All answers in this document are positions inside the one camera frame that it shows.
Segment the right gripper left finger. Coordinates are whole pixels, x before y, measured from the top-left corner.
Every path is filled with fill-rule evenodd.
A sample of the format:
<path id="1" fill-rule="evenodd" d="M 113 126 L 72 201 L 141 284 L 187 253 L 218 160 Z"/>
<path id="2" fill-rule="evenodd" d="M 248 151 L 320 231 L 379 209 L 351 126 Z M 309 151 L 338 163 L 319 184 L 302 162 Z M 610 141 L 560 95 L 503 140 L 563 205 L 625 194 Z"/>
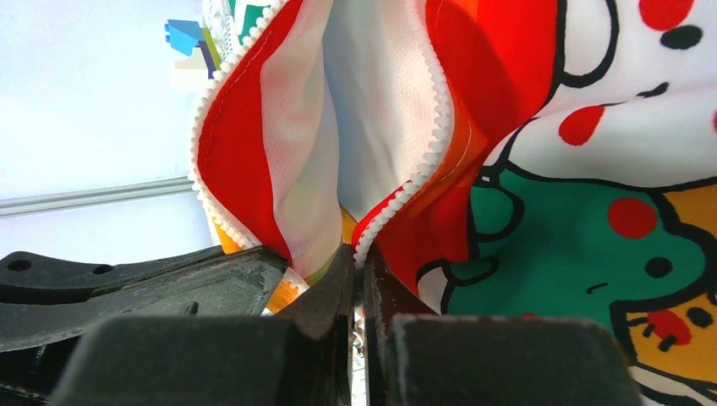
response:
<path id="1" fill-rule="evenodd" d="M 348 405 L 353 259 L 272 316 L 120 317 L 86 333 L 53 405 Z"/>

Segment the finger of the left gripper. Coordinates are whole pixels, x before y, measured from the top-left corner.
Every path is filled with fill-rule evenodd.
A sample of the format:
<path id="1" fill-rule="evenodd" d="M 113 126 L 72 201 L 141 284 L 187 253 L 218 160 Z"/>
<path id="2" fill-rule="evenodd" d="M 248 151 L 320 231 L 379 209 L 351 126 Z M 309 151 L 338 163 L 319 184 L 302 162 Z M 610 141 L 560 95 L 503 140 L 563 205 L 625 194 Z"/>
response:
<path id="1" fill-rule="evenodd" d="M 120 265 L 1 259 L 1 390 L 50 392 L 77 339 L 116 316 L 258 315 L 287 270 L 266 247 Z"/>

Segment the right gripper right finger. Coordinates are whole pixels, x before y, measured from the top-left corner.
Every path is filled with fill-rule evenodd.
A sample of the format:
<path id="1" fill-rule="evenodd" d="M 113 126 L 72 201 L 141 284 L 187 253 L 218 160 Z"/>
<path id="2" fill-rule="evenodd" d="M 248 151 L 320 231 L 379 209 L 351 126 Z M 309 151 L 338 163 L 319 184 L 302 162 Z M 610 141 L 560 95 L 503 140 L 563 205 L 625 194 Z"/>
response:
<path id="1" fill-rule="evenodd" d="M 371 405 L 639 405 L 607 331 L 575 319 L 438 315 L 373 250 L 364 266 Z"/>

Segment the rainbow kids jacket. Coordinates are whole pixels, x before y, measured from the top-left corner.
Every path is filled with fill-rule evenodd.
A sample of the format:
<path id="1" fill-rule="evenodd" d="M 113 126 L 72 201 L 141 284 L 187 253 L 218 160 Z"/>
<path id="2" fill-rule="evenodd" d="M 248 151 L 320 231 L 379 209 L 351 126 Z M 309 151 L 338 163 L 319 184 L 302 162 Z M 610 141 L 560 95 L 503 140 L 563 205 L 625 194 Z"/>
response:
<path id="1" fill-rule="evenodd" d="M 581 317 L 644 395 L 716 402 L 713 1 L 273 1 L 190 179 L 316 283 L 341 242 L 448 315 Z"/>

